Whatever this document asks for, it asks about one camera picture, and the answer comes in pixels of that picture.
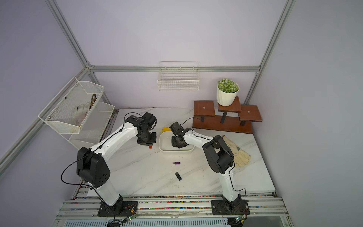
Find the white storage box tray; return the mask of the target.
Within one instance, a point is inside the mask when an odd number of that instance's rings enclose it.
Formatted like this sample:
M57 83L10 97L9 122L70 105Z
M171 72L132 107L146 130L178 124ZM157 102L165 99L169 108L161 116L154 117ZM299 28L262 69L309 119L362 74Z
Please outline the white storage box tray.
M192 153L195 146L188 145L184 148L177 148L172 146L172 137L174 134L171 131L165 131L159 137L159 149L164 154L189 154Z

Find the yellow object behind tray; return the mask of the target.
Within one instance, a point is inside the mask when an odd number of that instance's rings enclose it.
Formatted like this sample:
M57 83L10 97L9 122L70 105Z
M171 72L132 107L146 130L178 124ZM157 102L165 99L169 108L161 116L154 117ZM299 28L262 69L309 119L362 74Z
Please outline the yellow object behind tray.
M168 131L171 131L171 129L170 129L170 128L167 128L167 127L164 127L164 128L162 129L162 133L164 133L164 132L168 132Z

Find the brown wooden stepped stand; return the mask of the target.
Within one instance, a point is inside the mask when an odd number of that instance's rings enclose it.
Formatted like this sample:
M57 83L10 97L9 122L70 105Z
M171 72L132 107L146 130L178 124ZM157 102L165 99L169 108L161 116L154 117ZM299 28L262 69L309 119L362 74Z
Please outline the brown wooden stepped stand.
M213 101L195 101L193 128L253 134L252 123L262 122L258 107L241 104L239 97L230 106L218 105L217 110L222 115L216 115Z

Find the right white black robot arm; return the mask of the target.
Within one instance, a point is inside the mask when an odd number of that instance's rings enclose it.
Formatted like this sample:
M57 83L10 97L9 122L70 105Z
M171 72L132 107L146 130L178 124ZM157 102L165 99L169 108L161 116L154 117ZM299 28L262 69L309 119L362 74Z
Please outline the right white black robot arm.
M222 136L202 135L191 128L184 129L178 122L173 123L169 128L173 133L173 147L184 148L193 145L203 150L209 167L218 174L223 198L230 203L241 200L241 195L233 185L235 167L233 153Z

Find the white pot green plant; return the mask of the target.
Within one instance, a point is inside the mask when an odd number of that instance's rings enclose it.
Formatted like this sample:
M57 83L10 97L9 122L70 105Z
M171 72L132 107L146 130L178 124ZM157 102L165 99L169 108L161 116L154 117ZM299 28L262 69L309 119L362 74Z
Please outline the white pot green plant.
M230 106L233 102L240 87L231 79L221 79L217 82L216 100L221 106Z

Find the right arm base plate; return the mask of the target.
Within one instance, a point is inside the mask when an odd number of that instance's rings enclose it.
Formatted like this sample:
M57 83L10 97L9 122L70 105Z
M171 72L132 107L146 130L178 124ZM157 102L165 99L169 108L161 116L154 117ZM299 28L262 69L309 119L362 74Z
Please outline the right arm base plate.
M224 200L211 201L213 215L250 215L246 200L235 200L233 203Z

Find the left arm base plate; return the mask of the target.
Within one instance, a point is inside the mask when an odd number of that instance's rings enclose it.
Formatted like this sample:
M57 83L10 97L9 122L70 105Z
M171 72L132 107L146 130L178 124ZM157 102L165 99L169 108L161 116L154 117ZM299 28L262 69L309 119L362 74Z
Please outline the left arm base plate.
M113 206L101 202L98 210L98 217L129 217L136 213L138 208L137 201L122 201Z

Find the white mesh two-tier shelf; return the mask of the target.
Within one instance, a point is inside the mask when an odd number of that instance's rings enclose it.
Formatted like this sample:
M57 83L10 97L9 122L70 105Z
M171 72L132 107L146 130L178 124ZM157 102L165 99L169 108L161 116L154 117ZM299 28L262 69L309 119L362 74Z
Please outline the white mesh two-tier shelf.
M38 118L76 149L99 143L114 113L103 101L104 87L73 77Z

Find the clear bag in shelf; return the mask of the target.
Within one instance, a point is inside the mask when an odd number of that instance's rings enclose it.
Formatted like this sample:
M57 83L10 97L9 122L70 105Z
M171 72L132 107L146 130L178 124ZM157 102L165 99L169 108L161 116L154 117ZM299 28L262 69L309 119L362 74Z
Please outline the clear bag in shelf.
M74 108L71 119L76 126L81 126L90 111L90 103L81 104Z

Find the black usb drive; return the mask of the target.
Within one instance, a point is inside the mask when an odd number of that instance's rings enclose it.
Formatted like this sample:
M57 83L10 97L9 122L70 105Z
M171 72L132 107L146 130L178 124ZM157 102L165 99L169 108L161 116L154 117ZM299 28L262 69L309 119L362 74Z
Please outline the black usb drive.
M176 175L176 177L177 177L177 179L178 179L179 181L181 181L181 180L182 180L182 177L180 176L180 174L179 174L178 172L175 172L175 175Z

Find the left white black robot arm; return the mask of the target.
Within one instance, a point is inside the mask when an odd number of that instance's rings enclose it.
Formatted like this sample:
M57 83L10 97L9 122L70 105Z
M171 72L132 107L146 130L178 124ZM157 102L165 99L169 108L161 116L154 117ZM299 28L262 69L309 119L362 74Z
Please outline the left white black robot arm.
M152 130L157 124L156 117L146 112L143 116L126 118L120 128L98 144L78 151L76 173L81 179L94 188L97 195L108 206L121 202L121 195L116 192L110 181L111 171L108 160L126 142L136 138L141 146L153 146L157 141L157 133Z

